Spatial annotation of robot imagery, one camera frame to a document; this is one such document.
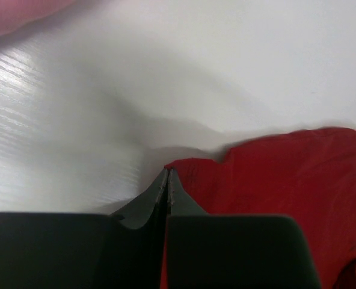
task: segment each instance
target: pink object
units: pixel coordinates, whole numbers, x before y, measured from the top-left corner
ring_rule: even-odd
[[[0,0],[0,35],[43,18],[75,0]]]

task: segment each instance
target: crumpled red cloth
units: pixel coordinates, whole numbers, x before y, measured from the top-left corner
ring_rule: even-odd
[[[0,0],[0,35],[50,15],[75,0]]]
[[[305,233],[322,288],[338,286],[354,261],[348,274],[354,279],[342,277],[336,288],[356,288],[356,131],[269,136],[229,150],[222,163],[191,158],[166,167],[177,170],[185,190],[211,214],[292,216]],[[161,288],[167,288],[165,274],[164,267]]]

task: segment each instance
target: white surface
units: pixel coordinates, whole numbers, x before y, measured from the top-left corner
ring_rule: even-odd
[[[0,210],[109,213],[176,158],[322,125],[356,128],[356,1],[81,0],[0,39]]]

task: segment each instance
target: white tabletop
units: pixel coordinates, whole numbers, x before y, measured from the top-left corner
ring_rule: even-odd
[[[356,129],[356,1],[80,0],[0,38],[0,210],[109,213],[165,163]]]

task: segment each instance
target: pink fabric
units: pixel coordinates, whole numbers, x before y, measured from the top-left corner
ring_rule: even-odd
[[[50,15],[75,0],[0,0],[0,35]]]

